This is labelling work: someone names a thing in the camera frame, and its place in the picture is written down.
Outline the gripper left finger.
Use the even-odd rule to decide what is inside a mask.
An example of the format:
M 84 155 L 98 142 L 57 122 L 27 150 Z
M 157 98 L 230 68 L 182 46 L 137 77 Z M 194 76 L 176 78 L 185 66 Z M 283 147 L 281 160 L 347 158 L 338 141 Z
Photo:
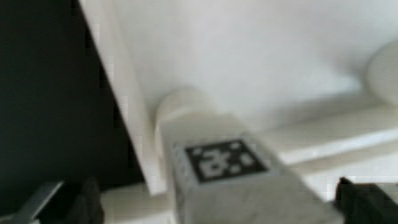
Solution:
M 11 224 L 105 224 L 97 179 L 88 178 L 81 183 L 45 182 L 11 218 Z

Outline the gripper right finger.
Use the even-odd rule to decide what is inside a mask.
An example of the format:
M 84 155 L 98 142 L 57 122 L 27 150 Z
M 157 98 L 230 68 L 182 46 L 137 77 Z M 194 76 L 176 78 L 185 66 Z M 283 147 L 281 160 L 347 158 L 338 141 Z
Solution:
M 342 177 L 335 207 L 345 224 L 398 224 L 398 183 L 356 183 Z

